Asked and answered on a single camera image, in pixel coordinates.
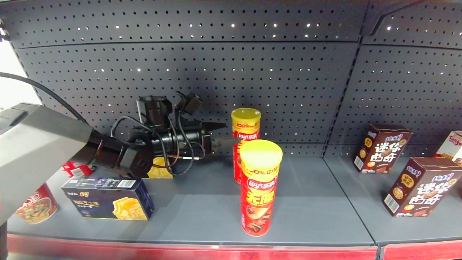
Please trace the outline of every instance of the product packaging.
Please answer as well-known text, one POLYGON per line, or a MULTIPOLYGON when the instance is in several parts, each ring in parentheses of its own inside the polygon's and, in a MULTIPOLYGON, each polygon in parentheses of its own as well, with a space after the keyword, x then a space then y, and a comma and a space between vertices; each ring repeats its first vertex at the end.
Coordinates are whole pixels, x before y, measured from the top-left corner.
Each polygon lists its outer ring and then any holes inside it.
POLYGON ((72 177, 61 189, 84 217, 148 220, 154 212, 142 179, 72 177))
POLYGON ((452 131, 436 152, 435 157, 446 157, 462 166, 462 131, 452 131))
POLYGON ((50 218, 57 209, 58 204, 45 183, 16 210, 16 215, 30 224, 37 224, 50 218))
POLYGON ((66 162, 61 167, 61 170, 65 171, 69 175, 69 177, 88 176, 88 175, 92 174, 95 171, 94 168, 92 168, 92 167, 90 167, 88 165, 80 164, 80 163, 74 162, 74 161, 66 162))
POLYGON ((395 217, 428 216, 462 176, 447 158, 412 157, 383 203, 395 217))
MULTIPOLYGON (((159 166, 165 166, 165 159, 163 157, 156 157, 154 158, 153 161, 154 164, 159 165, 159 166)), ((159 167, 151 167, 149 172, 147 173, 146 177, 143 177, 146 179, 173 179, 173 175, 167 171, 165 168, 159 168, 159 167)))
POLYGON ((401 125, 370 125, 354 159, 360 173, 389 173, 412 132, 401 125))
POLYGON ((260 139, 260 111, 253 108, 238 108, 231 113, 233 137, 241 138, 241 141, 234 145, 234 180, 241 183, 242 160, 240 149, 248 141, 260 139))
POLYGON ((267 140, 253 140, 241 147, 241 225, 251 236, 268 232, 273 212, 282 149, 267 140))

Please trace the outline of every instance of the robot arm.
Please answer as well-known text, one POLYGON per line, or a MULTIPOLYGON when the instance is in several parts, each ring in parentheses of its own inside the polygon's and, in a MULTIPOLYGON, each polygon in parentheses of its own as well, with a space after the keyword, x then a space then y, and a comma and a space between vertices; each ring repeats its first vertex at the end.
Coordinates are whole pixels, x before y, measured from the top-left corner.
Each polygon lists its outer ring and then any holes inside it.
POLYGON ((76 161, 108 171, 141 178, 153 166, 153 159, 175 151, 187 151, 185 142, 203 148, 205 156, 220 149, 230 149, 235 138, 212 139, 209 131, 222 123, 189 122, 181 116, 181 106, 193 113, 195 95, 183 98, 175 114, 177 127, 166 122, 171 109, 157 111, 153 102, 159 97, 140 98, 138 103, 142 127, 130 130, 128 142, 94 130, 90 125, 69 118, 42 105, 21 103, 0 112, 0 225, 66 161, 76 161))

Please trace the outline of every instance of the pringles-style chip can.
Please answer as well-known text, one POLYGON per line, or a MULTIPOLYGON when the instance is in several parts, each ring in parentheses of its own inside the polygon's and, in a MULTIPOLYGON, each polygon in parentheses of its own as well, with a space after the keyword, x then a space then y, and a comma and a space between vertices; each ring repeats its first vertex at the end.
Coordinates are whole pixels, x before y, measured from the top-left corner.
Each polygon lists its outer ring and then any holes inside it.
POLYGON ((234 146, 234 180, 241 184, 242 160, 240 149, 248 141, 260 139, 260 118, 261 113, 253 108, 238 108, 231 113, 232 135, 234 138, 241 138, 241 141, 234 146))
POLYGON ((273 213, 282 149, 267 140, 253 140, 241 147, 241 225, 251 236, 268 232, 273 213))
POLYGON ((47 220, 57 209, 58 204, 45 183, 16 210, 16 215, 30 224, 37 224, 47 220))

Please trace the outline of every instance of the red shelf edge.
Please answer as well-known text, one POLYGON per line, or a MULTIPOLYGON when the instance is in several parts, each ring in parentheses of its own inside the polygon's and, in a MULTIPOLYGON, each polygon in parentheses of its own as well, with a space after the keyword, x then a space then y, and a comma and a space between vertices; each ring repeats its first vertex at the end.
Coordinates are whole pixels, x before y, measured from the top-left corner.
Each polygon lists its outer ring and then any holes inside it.
POLYGON ((374 260, 377 247, 262 247, 79 241, 8 234, 12 253, 70 259, 117 260, 374 260))
POLYGON ((462 240, 391 244, 384 248, 383 260, 434 260, 462 258, 462 240))

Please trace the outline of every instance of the brown cookie box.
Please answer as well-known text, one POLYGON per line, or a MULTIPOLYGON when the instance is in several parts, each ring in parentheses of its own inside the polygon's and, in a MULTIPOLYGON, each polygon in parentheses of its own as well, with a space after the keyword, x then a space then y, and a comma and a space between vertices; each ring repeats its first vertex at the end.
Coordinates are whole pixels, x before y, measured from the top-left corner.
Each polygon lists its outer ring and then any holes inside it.
POLYGON ((412 157, 383 200, 394 217, 428 216, 462 176, 447 158, 412 157))
POLYGON ((402 125, 370 125, 354 160, 360 173, 389 173, 412 132, 402 125))

